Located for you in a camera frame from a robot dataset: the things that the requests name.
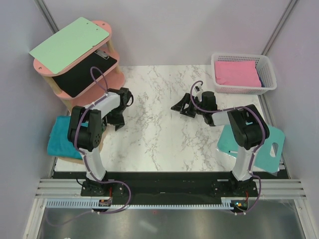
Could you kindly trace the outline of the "black clipboard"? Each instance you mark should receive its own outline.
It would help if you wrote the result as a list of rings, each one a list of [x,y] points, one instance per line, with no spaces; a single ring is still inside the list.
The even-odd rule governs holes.
[[[53,80],[61,90],[74,98],[94,83],[90,74],[92,67],[97,67],[105,73],[116,63],[117,60],[112,56],[96,50],[66,73],[53,77]]]

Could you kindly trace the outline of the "blue folded cloth in basket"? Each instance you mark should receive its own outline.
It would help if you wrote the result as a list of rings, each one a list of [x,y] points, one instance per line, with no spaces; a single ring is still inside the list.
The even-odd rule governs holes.
[[[261,83],[261,87],[264,88],[264,87],[265,87],[265,86],[264,86],[264,83],[263,83],[263,81],[262,81],[262,79],[261,79],[260,74],[259,74],[258,71],[257,71],[257,75],[258,75],[258,77],[259,77],[259,81],[260,81],[260,83]]]

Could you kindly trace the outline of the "pink three-tier wooden shelf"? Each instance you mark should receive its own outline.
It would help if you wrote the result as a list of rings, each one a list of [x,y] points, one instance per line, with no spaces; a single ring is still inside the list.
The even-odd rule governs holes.
[[[101,20],[80,17],[30,51],[34,69],[68,110],[85,106],[119,89],[125,77],[112,44],[112,28]]]

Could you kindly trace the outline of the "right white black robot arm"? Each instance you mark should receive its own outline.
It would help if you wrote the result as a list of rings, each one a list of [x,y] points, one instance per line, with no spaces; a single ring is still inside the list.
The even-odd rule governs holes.
[[[186,93],[171,110],[194,118],[201,115],[209,126],[229,126],[238,145],[236,162],[226,181],[214,180],[216,197],[257,196],[252,168],[257,151],[270,135],[269,128],[255,105],[219,110],[215,94],[205,91],[199,96]]]

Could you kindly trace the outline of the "white plastic basket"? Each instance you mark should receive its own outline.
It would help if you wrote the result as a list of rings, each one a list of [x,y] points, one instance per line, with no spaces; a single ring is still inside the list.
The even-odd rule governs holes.
[[[264,55],[213,53],[211,72],[218,93],[262,95],[277,88],[275,71]]]

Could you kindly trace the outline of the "light green clipboard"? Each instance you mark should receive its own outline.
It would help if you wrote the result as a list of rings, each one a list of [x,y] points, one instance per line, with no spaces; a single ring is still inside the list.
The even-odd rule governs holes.
[[[34,69],[42,76],[61,75],[105,44],[111,36],[108,23],[80,17],[29,52],[34,58]]]

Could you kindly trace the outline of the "turquoise plastic board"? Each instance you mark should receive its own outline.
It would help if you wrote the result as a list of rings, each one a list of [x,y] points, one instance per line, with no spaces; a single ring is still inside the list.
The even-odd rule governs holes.
[[[273,126],[269,125],[268,128],[270,136],[259,149],[257,156],[255,157],[254,166],[268,173],[274,174],[279,171],[285,134],[280,129]],[[217,150],[233,158],[237,157],[237,154],[229,153],[230,150],[238,151],[238,144],[235,141],[230,125],[224,126],[217,143]]]

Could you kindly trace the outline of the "aluminium rail frame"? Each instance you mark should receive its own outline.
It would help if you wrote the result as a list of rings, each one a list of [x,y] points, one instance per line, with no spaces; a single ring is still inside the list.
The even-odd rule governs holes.
[[[251,205],[261,200],[300,200],[306,199],[306,195],[300,180],[286,179],[282,183],[267,182],[266,187],[262,188],[261,180],[258,180],[258,195],[250,198],[222,198],[232,202],[244,202],[252,200]],[[27,226],[23,235],[25,239],[35,239],[39,235],[39,228],[42,216],[44,215],[45,203],[48,199],[111,199],[110,197],[82,197],[81,187],[68,180],[41,179],[36,191],[32,210],[29,215]]]

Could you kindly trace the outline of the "teal t shirt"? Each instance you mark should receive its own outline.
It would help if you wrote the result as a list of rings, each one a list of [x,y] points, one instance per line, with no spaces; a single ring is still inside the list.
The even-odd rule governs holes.
[[[67,157],[81,160],[80,153],[68,140],[70,116],[58,116],[49,136],[47,153],[56,157]]]

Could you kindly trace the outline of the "pink folded t shirt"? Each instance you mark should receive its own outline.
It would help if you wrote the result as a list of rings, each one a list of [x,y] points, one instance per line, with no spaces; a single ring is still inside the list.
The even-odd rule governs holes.
[[[261,87],[256,71],[256,62],[253,60],[216,61],[214,69],[216,83],[219,85]]]

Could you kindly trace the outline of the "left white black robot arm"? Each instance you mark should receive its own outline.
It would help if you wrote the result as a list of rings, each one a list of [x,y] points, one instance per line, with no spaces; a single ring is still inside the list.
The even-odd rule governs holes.
[[[111,196],[112,186],[103,166],[99,146],[108,124],[115,130],[125,125],[124,110],[134,101],[128,88],[109,89],[98,100],[86,106],[74,106],[71,111],[67,139],[80,153],[86,169],[81,196]]]

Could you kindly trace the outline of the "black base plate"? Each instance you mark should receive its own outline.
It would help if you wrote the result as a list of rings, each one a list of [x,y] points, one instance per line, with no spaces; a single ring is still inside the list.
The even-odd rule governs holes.
[[[111,199],[116,202],[129,203],[217,203],[224,197],[213,193],[214,180],[226,181],[229,172],[109,172],[108,180],[112,186]],[[74,182],[82,189],[85,181],[84,172],[55,172],[53,179]],[[281,170],[277,176],[266,172],[257,172],[254,182],[258,193],[258,179],[262,188],[267,182],[282,183],[288,176]]]

